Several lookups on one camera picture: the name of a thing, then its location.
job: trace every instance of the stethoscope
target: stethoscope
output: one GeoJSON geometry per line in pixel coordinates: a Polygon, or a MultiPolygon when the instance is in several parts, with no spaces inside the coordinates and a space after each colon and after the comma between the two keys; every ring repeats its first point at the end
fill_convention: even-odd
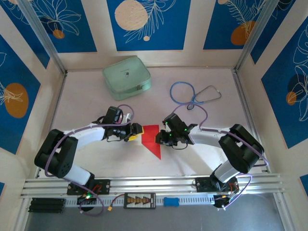
{"type": "MultiPolygon", "coordinates": [[[[211,101],[214,101],[214,100],[218,100],[218,99],[221,98],[221,93],[220,93],[220,91],[219,91],[216,87],[214,87],[213,85],[207,86],[206,88],[204,88],[203,90],[199,91],[199,92],[196,94],[195,89],[194,89],[194,87],[193,87],[192,84],[190,84],[190,83],[188,83],[188,82],[184,82],[184,81],[179,81],[179,82],[175,82],[174,84],[172,84],[172,86],[171,86],[171,88],[170,88],[170,97],[171,97],[171,99],[172,99],[175,103],[177,103],[177,104],[185,104],[185,103],[183,103],[183,102],[176,101],[176,100],[173,98],[173,96],[172,96],[172,89],[173,89],[173,87],[174,87],[175,85],[177,85],[177,84],[180,84],[180,83],[181,83],[181,84],[186,84],[186,85],[190,86],[190,87],[192,88],[192,90],[193,90],[193,91],[192,91],[192,92],[193,92],[192,100],[191,100],[190,102],[185,102],[185,103],[204,104],[204,103],[208,103],[208,102],[211,102],[211,101]],[[203,91],[205,91],[206,89],[208,89],[208,88],[214,88],[214,89],[217,91],[217,93],[219,94],[219,96],[216,97],[216,98],[214,98],[214,99],[211,99],[211,100],[198,101],[198,100],[197,100],[197,96],[198,96],[200,93],[202,93],[203,91]]],[[[193,104],[189,104],[189,105],[187,106],[187,110],[192,110],[193,108],[194,108],[194,105],[193,105],[193,104]]]]}

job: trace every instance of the gray floor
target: gray floor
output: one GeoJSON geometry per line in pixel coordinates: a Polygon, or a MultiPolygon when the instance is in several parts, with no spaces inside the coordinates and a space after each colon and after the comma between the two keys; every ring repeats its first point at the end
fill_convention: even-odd
{"type": "Polygon", "coordinates": [[[243,195],[227,211],[211,205],[158,206],[155,210],[114,207],[100,217],[81,215],[77,208],[63,214],[30,214],[26,231],[283,231],[272,195],[243,195]]]}

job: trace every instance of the circuit board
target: circuit board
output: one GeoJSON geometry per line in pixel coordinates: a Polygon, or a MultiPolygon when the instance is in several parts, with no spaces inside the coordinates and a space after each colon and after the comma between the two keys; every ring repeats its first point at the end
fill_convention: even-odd
{"type": "Polygon", "coordinates": [[[125,193],[124,208],[155,209],[155,193],[125,193]]]}

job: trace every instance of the red paper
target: red paper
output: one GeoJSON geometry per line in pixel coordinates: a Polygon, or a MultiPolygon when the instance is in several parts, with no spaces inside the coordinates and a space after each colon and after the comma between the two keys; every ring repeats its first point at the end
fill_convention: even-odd
{"type": "Polygon", "coordinates": [[[141,143],[161,160],[160,144],[155,143],[155,136],[159,133],[158,125],[143,126],[141,143]]]}

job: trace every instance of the white table surface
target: white table surface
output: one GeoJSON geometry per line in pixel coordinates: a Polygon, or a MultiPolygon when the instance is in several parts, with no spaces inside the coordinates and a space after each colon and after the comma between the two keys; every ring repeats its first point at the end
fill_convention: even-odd
{"type": "MultiPolygon", "coordinates": [[[[208,85],[214,85],[222,98],[203,104],[208,111],[205,127],[226,128],[235,123],[247,128],[247,121],[236,90],[230,69],[207,69],[199,67],[149,68],[152,86],[140,95],[115,101],[108,92],[101,71],[69,72],[56,112],[53,128],[71,130],[88,125],[105,115],[109,106],[129,104],[135,110],[134,122],[141,125],[159,124],[177,106],[170,96],[169,89],[176,81],[187,81],[194,85],[196,92],[208,85]]],[[[189,101],[190,87],[177,85],[173,95],[179,101],[189,101]]],[[[203,92],[199,100],[216,97],[214,89],[203,92]]],[[[188,111],[181,107],[176,111],[188,125],[200,123],[204,112],[195,107],[188,111]]],[[[161,146],[162,159],[159,160],[141,144],[141,136],[130,142],[98,141],[78,150],[74,163],[95,174],[96,177],[143,177],[143,176],[184,176],[209,175],[225,160],[220,148],[207,145],[189,145],[177,151],[161,146]]],[[[260,173],[259,168],[251,170],[260,173]]]]}

